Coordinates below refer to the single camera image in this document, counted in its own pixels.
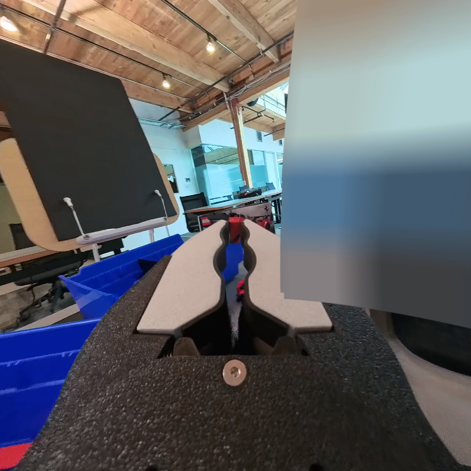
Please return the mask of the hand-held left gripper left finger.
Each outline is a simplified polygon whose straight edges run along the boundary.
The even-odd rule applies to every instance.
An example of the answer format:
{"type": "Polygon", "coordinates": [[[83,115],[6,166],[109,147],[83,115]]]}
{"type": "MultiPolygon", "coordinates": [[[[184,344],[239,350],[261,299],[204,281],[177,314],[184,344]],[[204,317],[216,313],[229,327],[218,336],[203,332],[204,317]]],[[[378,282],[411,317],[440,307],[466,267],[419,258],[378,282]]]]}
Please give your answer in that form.
{"type": "Polygon", "coordinates": [[[227,221],[218,221],[171,256],[138,325],[144,334],[182,335],[225,299],[227,221]]]}

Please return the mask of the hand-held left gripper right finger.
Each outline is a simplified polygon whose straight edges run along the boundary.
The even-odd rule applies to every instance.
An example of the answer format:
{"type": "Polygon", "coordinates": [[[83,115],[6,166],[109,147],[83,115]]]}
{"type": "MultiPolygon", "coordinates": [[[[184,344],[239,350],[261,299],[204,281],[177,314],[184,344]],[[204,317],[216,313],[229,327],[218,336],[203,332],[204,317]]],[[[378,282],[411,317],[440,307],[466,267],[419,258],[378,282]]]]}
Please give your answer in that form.
{"type": "Polygon", "coordinates": [[[295,337],[300,333],[328,332],[333,322],[323,304],[286,299],[281,291],[281,240],[274,233],[245,220],[245,305],[250,326],[257,337],[295,337]]]}

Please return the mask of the red lego assembly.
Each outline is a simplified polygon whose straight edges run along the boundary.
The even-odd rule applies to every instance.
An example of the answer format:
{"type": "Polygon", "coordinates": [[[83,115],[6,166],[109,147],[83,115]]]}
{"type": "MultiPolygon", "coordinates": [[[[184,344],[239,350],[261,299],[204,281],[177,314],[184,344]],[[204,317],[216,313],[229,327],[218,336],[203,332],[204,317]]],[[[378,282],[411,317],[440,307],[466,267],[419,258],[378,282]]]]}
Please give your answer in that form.
{"type": "Polygon", "coordinates": [[[245,221],[245,218],[240,216],[230,216],[228,218],[229,222],[229,243],[230,244],[240,244],[241,237],[241,227],[242,223],[245,221]]]}

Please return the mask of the small blue plastic bin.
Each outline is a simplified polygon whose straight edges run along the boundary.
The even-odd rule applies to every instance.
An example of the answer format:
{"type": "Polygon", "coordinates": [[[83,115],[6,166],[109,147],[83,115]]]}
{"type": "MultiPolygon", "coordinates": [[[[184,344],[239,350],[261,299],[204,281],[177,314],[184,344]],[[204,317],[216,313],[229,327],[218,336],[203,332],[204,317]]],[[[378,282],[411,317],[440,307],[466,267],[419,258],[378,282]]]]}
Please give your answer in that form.
{"type": "Polygon", "coordinates": [[[34,441],[99,318],[0,335],[0,444],[34,441]]]}

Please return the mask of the pile of red lego pieces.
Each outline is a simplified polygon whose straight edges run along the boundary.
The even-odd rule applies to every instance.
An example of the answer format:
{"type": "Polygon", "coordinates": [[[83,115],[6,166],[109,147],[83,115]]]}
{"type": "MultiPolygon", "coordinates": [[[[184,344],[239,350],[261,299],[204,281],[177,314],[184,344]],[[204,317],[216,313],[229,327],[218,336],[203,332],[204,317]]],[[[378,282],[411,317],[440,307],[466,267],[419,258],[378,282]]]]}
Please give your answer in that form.
{"type": "Polygon", "coordinates": [[[29,443],[21,443],[16,445],[0,447],[0,470],[9,470],[18,465],[25,453],[31,446],[29,443]]]}

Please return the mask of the lego set box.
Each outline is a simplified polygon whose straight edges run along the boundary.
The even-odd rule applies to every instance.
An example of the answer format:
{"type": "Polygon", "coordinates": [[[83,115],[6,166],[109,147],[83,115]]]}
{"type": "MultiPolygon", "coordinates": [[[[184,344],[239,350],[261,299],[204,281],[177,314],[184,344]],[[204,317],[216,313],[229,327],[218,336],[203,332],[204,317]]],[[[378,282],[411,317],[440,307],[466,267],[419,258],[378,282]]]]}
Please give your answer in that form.
{"type": "Polygon", "coordinates": [[[251,220],[259,226],[275,233],[274,226],[274,212],[272,204],[269,202],[249,204],[236,208],[224,209],[209,215],[203,215],[199,218],[202,228],[207,228],[210,225],[220,220],[229,220],[230,217],[239,217],[242,219],[251,220]]]}

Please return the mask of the large blue divided bin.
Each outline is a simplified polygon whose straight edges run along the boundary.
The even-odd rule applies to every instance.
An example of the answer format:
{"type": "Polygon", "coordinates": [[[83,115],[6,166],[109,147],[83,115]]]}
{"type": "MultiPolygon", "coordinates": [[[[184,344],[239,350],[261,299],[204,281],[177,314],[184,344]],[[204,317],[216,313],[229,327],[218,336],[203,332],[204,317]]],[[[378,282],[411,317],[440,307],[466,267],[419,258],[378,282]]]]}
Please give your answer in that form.
{"type": "Polygon", "coordinates": [[[84,318],[79,323],[96,326],[154,264],[182,244],[181,235],[171,235],[81,268],[72,277],[61,276],[84,318]]]}

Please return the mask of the white rolled tube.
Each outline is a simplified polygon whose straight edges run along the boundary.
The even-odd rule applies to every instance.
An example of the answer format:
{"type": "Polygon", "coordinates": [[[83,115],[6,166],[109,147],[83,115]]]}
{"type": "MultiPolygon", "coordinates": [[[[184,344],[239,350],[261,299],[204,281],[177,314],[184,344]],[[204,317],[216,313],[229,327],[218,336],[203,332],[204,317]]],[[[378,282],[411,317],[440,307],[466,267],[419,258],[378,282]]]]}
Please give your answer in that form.
{"type": "Polygon", "coordinates": [[[109,240],[114,240],[117,238],[122,238],[134,233],[149,231],[151,229],[166,226],[168,224],[168,217],[156,218],[148,221],[144,221],[135,225],[120,227],[120,228],[110,228],[102,231],[89,232],[83,235],[80,235],[75,239],[76,244],[78,245],[92,245],[92,244],[101,244],[109,240]]]}

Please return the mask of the long white office table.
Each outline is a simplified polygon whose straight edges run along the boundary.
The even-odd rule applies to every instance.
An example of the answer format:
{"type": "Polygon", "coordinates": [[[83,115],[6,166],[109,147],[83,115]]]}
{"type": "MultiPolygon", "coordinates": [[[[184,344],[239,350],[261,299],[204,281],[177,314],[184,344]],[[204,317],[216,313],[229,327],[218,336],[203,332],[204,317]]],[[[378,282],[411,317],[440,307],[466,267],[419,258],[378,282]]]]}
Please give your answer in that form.
{"type": "Polygon", "coordinates": [[[244,205],[249,205],[252,203],[260,204],[260,203],[263,203],[264,201],[272,202],[274,200],[280,199],[281,196],[282,196],[281,189],[267,191],[267,192],[263,192],[261,196],[257,196],[257,197],[236,199],[236,200],[231,200],[224,203],[217,203],[213,205],[203,206],[200,208],[188,209],[184,211],[184,214],[185,215],[187,214],[203,215],[203,214],[208,214],[208,213],[214,213],[214,212],[219,212],[225,209],[239,208],[244,205]]]}

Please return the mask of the black phone sign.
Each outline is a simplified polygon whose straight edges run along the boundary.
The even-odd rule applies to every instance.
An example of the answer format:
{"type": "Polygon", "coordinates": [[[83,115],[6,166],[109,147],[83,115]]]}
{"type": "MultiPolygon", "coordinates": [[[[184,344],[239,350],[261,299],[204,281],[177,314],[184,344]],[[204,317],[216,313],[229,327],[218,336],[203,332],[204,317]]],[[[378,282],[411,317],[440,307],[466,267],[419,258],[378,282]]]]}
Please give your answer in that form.
{"type": "Polygon", "coordinates": [[[174,166],[172,164],[163,164],[163,168],[165,170],[167,180],[169,181],[173,192],[178,194],[180,191],[179,191],[179,186],[178,186],[174,166]]]}

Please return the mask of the wooden edge table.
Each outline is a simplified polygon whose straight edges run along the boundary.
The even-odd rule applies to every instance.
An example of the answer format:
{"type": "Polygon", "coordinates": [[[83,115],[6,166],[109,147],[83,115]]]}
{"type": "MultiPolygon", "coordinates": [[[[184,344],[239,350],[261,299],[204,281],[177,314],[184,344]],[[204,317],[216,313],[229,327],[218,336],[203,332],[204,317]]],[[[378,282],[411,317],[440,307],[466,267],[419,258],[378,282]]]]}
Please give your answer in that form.
{"type": "Polygon", "coordinates": [[[53,251],[32,246],[25,249],[14,250],[0,255],[0,268],[16,269],[28,268],[35,264],[50,263],[68,259],[81,253],[80,249],[70,251],[53,251]]]}

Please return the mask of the black honeycomb wrist rest pad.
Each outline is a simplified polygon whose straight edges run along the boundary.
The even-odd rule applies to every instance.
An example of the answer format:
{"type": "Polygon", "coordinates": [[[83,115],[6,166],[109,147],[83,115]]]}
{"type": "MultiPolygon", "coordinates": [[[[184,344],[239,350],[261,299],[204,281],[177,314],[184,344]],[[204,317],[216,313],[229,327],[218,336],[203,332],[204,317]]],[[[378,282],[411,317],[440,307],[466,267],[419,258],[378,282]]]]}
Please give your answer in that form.
{"type": "Polygon", "coordinates": [[[470,328],[392,313],[399,341],[416,356],[449,371],[471,375],[470,328]]]}

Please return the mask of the wood framed black board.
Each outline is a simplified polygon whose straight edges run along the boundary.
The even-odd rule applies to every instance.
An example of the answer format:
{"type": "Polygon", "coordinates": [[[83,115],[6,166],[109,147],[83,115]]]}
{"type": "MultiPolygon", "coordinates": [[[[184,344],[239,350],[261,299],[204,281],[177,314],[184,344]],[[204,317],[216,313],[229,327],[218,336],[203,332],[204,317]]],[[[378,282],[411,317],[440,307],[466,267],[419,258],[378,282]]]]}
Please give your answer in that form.
{"type": "Polygon", "coordinates": [[[28,238],[68,251],[80,235],[180,215],[121,81],[1,40],[1,108],[13,138],[1,177],[28,238]]]}

